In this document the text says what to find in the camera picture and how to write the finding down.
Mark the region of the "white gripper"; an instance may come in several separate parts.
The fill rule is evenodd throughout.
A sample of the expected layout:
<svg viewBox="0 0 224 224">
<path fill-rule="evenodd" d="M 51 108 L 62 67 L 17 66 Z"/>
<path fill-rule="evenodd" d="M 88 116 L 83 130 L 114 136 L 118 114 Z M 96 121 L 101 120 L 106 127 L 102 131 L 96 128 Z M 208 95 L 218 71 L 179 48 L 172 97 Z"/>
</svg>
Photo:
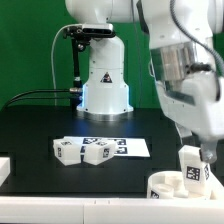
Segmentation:
<svg viewBox="0 0 224 224">
<path fill-rule="evenodd" d="M 162 111 L 176 122 L 182 145 L 192 143 L 192 132 L 205 141 L 224 139 L 224 77 L 218 81 L 219 100 L 216 100 L 216 83 L 211 72 L 195 73 L 183 80 L 180 99 L 170 95 L 161 81 L 156 81 Z M 217 142 L 202 142 L 200 147 L 202 160 L 213 164 L 217 160 Z"/>
</svg>

